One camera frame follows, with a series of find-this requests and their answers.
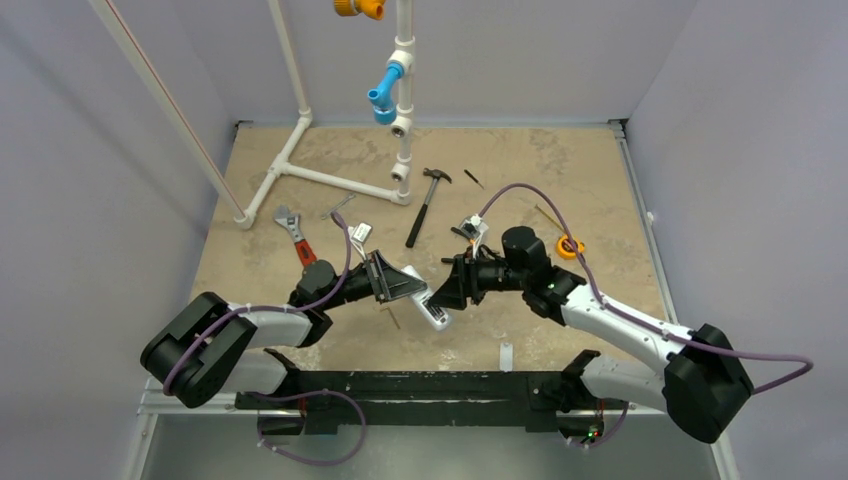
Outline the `small silver wrench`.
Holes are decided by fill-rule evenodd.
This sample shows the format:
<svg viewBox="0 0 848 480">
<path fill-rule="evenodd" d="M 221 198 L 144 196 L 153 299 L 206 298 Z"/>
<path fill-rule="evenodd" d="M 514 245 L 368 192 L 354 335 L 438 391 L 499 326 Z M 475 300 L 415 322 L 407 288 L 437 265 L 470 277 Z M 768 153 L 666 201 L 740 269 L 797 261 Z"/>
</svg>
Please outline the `small silver wrench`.
<svg viewBox="0 0 848 480">
<path fill-rule="evenodd" d="M 336 213 L 340 208 L 344 207 L 347 203 L 349 203 L 354 198 L 356 198 L 355 193 L 352 193 L 352 192 L 348 193 L 342 200 L 337 202 L 335 205 L 333 205 L 331 208 L 329 208 L 325 213 L 323 213 L 321 215 L 321 220 L 329 219 L 332 214 Z"/>
</svg>

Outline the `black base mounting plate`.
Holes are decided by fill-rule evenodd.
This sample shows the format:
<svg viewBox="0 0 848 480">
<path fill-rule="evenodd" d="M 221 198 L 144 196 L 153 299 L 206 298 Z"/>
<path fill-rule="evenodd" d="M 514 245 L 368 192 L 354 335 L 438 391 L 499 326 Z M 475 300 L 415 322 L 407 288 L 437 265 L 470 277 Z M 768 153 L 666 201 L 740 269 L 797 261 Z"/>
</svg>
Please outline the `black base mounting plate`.
<svg viewBox="0 0 848 480">
<path fill-rule="evenodd" d="M 331 435 L 343 426 L 520 427 L 560 432 L 566 416 L 623 408 L 599 399 L 577 375 L 596 352 L 554 371 L 303 371 L 272 394 L 240 393 L 239 410 L 259 414 L 271 435 Z"/>
</svg>

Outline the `black handled hammer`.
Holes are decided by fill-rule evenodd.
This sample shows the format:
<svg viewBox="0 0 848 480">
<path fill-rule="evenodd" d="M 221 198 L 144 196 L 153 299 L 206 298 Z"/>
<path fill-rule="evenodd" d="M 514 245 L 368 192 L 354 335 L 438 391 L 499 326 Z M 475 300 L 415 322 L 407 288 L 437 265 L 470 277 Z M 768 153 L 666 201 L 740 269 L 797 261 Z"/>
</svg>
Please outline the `black handled hammer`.
<svg viewBox="0 0 848 480">
<path fill-rule="evenodd" d="M 423 175 L 431 179 L 431 184 L 404 243 L 406 248 L 414 247 L 439 182 L 441 180 L 446 180 L 448 183 L 452 182 L 451 176 L 440 169 L 424 168 Z"/>
</svg>

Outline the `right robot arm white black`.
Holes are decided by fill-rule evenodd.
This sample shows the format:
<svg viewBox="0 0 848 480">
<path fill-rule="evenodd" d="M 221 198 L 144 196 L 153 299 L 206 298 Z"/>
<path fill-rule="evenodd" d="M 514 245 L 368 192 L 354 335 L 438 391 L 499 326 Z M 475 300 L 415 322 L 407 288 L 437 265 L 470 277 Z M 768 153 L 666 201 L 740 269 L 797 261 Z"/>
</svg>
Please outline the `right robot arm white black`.
<svg viewBox="0 0 848 480">
<path fill-rule="evenodd" d="M 633 357 L 620 362 L 590 353 L 561 381 L 564 399 L 584 407 L 611 398 L 666 413 L 687 435 L 712 444 L 754 393 L 726 334 L 659 320 L 595 292 L 580 275 L 553 264 L 533 229 L 512 227 L 501 253 L 473 246 L 452 259 L 431 305 L 464 310 L 490 291 L 517 291 L 537 316 L 598 337 Z"/>
</svg>

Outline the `blue pipe fitting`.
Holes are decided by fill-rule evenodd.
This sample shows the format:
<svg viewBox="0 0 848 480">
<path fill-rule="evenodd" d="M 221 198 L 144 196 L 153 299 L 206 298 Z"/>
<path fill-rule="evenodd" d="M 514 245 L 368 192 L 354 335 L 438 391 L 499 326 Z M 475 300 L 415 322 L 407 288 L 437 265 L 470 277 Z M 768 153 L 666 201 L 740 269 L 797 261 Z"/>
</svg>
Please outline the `blue pipe fitting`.
<svg viewBox="0 0 848 480">
<path fill-rule="evenodd" d="M 397 112 L 392 90 L 404 75 L 405 69 L 400 63 L 390 62 L 381 81 L 367 92 L 374 119 L 378 124 L 389 125 L 395 121 Z"/>
</svg>

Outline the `orange handled pliers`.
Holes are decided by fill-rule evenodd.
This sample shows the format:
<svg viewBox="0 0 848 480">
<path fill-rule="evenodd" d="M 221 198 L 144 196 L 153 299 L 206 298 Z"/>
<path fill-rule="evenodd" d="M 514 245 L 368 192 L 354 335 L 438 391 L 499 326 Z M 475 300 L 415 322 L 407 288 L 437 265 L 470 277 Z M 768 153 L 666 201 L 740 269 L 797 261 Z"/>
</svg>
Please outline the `orange handled pliers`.
<svg viewBox="0 0 848 480">
<path fill-rule="evenodd" d="M 466 257 L 468 257 L 468 256 L 471 254 L 472 250 L 473 250 L 473 246 L 474 246 L 473 237 L 472 237 L 472 236 L 471 236 L 468 232 L 466 232 L 465 230 L 463 230 L 462 228 L 459 228 L 459 227 L 456 227 L 456 226 L 452 226 L 452 227 L 450 228 L 450 231 L 451 231 L 453 234 L 455 234 L 455 235 L 459 236 L 460 238 L 462 238 L 463 240 L 465 240 L 465 241 L 466 241 L 466 243 L 467 243 L 467 247 L 466 247 L 466 249 L 465 249 L 465 251 L 464 251 L 464 252 L 460 253 L 460 256 L 461 256 L 462 258 L 466 258 Z M 450 257 L 450 258 L 448 258 L 448 257 L 443 257 L 443 258 L 441 258 L 441 259 L 440 259 L 440 262 L 441 262 L 442 264 L 452 264 L 452 263 L 453 263 L 453 258 L 452 258 L 452 257 Z"/>
</svg>

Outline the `orange pipe fitting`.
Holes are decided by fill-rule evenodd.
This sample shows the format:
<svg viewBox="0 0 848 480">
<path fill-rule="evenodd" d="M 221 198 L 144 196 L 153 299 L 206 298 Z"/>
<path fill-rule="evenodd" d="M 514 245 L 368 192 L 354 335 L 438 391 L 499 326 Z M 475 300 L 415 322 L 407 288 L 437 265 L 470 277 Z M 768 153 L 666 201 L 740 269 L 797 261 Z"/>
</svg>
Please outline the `orange pipe fitting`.
<svg viewBox="0 0 848 480">
<path fill-rule="evenodd" d="M 365 15 L 380 21 L 384 16 L 385 0 L 334 0 L 334 11 L 342 17 Z"/>
</svg>

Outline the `aluminium rail frame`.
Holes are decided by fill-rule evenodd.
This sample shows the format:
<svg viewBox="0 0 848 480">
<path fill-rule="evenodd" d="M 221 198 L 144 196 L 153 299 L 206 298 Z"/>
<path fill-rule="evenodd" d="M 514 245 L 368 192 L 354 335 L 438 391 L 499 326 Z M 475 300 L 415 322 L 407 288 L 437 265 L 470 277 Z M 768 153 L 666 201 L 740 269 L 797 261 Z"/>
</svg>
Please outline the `aluminium rail frame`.
<svg viewBox="0 0 848 480">
<path fill-rule="evenodd" d="M 237 194 L 252 196 L 268 167 L 285 157 L 293 167 L 372 182 L 394 162 L 397 142 L 377 127 L 310 127 L 298 140 L 289 127 L 245 124 L 238 128 L 226 169 L 226 180 Z M 431 179 L 423 169 L 440 169 L 452 182 L 441 180 L 413 248 L 406 248 L 411 226 Z M 469 170 L 485 186 L 479 188 L 464 173 Z M 501 186 L 522 182 L 523 188 L 504 195 L 489 212 L 499 227 L 509 220 L 526 221 L 545 237 L 552 224 L 534 206 L 550 210 L 538 198 L 544 191 L 564 212 L 568 224 L 588 243 L 589 262 L 603 290 L 633 301 L 649 313 L 674 318 L 668 288 L 621 125 L 589 124 L 567 127 L 419 128 L 412 140 L 410 170 L 412 203 L 399 206 L 360 195 L 343 210 L 351 223 L 368 222 L 371 244 L 391 259 L 411 263 L 427 279 L 440 268 L 439 254 L 455 246 L 448 226 L 480 208 Z M 307 238 L 321 254 L 342 260 L 338 239 L 322 213 L 342 199 L 340 189 L 291 175 L 279 177 L 260 206 L 249 230 L 239 229 L 223 206 L 213 215 L 201 254 L 193 291 L 219 288 L 238 300 L 270 301 L 291 283 L 286 272 L 296 266 L 291 243 L 271 220 L 273 209 L 286 204 L 305 218 Z M 462 314 L 455 325 L 433 331 L 411 306 L 390 306 L 401 329 L 392 325 L 380 306 L 362 303 L 336 319 L 327 340 L 296 355 L 307 367 L 386 366 L 471 369 L 493 367 L 502 342 L 511 342 L 519 367 L 554 367 L 584 348 L 596 346 L 585 333 L 567 333 L 552 324 L 510 322 L 518 305 L 495 299 L 473 315 Z M 195 411 L 161 396 L 149 382 L 142 399 L 133 454 L 126 474 L 131 479 L 225 479 L 239 472 L 292 472 L 300 478 L 398 478 L 412 464 L 412 455 L 431 450 L 435 440 L 448 440 L 448 431 L 411 430 L 401 438 L 391 428 L 373 428 L 362 451 L 336 468 L 301 465 L 250 444 L 249 417 L 237 413 L 229 399 L 211 409 Z M 667 431 L 666 440 L 649 439 L 650 431 Z M 714 445 L 685 442 L 669 422 L 637 407 L 618 438 L 597 454 L 567 452 L 560 447 L 531 459 L 529 436 L 518 429 L 494 435 L 499 450 L 514 446 L 513 462 L 499 463 L 495 472 L 517 478 L 529 471 L 553 477 L 567 468 L 583 478 L 596 466 L 607 478 L 735 479 L 739 472 L 728 439 Z"/>
</svg>

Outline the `brown hex key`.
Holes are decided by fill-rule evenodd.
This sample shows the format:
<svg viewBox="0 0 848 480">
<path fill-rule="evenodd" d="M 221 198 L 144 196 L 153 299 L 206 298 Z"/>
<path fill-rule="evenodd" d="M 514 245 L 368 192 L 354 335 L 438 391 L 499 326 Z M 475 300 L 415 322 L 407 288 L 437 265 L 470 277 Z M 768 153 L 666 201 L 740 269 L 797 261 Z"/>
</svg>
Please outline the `brown hex key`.
<svg viewBox="0 0 848 480">
<path fill-rule="evenodd" d="M 389 316 L 389 318 L 392 321 L 392 325 L 394 325 L 396 329 L 398 329 L 398 330 L 401 329 L 401 326 L 398 322 L 398 319 L 397 319 L 395 313 L 393 312 L 393 310 L 391 309 L 391 307 L 381 307 L 381 308 L 379 308 L 379 311 L 382 312 L 382 313 L 386 313 Z"/>
</svg>

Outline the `silver battery cover plate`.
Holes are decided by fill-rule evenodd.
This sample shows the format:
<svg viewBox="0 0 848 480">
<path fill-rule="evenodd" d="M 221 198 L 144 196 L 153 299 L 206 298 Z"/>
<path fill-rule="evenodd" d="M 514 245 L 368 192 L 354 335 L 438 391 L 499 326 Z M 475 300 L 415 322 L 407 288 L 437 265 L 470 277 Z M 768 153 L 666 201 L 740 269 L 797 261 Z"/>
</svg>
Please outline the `silver battery cover plate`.
<svg viewBox="0 0 848 480">
<path fill-rule="evenodd" d="M 499 370 L 504 373 L 514 370 L 514 348 L 509 342 L 502 342 L 499 347 Z"/>
</svg>

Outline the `orange tape measure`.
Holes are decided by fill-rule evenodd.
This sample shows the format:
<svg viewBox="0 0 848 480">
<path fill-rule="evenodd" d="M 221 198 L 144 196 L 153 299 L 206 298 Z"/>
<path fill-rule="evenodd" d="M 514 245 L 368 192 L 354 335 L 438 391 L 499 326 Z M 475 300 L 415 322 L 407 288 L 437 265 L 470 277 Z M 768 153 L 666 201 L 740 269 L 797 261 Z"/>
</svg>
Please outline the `orange tape measure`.
<svg viewBox="0 0 848 480">
<path fill-rule="evenodd" d="M 572 239 L 557 218 L 555 218 L 552 214 L 546 212 L 538 204 L 534 206 L 534 209 L 538 213 L 542 214 L 551 224 L 553 224 L 561 232 L 561 236 L 557 240 L 555 247 L 556 253 L 559 257 L 565 260 L 572 260 L 577 258 L 578 253 L 583 253 L 585 251 L 585 244 L 580 240 Z"/>
</svg>

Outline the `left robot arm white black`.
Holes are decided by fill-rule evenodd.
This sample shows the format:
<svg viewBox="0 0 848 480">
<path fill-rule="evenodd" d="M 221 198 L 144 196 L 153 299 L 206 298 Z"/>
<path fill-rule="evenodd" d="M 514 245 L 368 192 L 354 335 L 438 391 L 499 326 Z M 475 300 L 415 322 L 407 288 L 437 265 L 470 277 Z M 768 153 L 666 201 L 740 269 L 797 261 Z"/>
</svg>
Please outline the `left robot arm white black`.
<svg viewBox="0 0 848 480">
<path fill-rule="evenodd" d="M 342 273 L 326 260 L 306 266 L 287 303 L 261 308 L 195 297 L 143 348 L 141 366 L 187 408 L 221 392 L 255 392 L 272 408 L 297 399 L 296 366 L 278 347 L 316 344 L 333 325 L 328 312 L 356 301 L 422 300 L 427 283 L 412 267 L 398 269 L 379 251 Z"/>
</svg>

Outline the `small black screwdriver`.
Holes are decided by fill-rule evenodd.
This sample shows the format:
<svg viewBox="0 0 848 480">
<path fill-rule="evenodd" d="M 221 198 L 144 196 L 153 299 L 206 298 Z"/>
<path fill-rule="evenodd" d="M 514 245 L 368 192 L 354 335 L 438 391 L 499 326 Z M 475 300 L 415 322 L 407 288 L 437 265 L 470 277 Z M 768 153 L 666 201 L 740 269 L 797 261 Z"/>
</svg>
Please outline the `small black screwdriver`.
<svg viewBox="0 0 848 480">
<path fill-rule="evenodd" d="M 482 184 L 482 182 L 481 182 L 481 181 L 480 181 L 480 180 L 479 180 L 479 179 L 478 179 L 478 178 L 477 178 L 474 174 L 472 174 L 469 170 L 467 170 L 467 169 L 463 169 L 463 173 L 464 173 L 464 174 L 465 174 L 465 175 L 466 175 L 466 176 L 467 176 L 467 177 L 468 177 L 468 178 L 469 178 L 472 182 L 474 182 L 474 183 L 475 183 L 475 184 L 476 184 L 479 188 L 481 188 L 481 189 L 485 190 L 485 186 Z"/>
</svg>

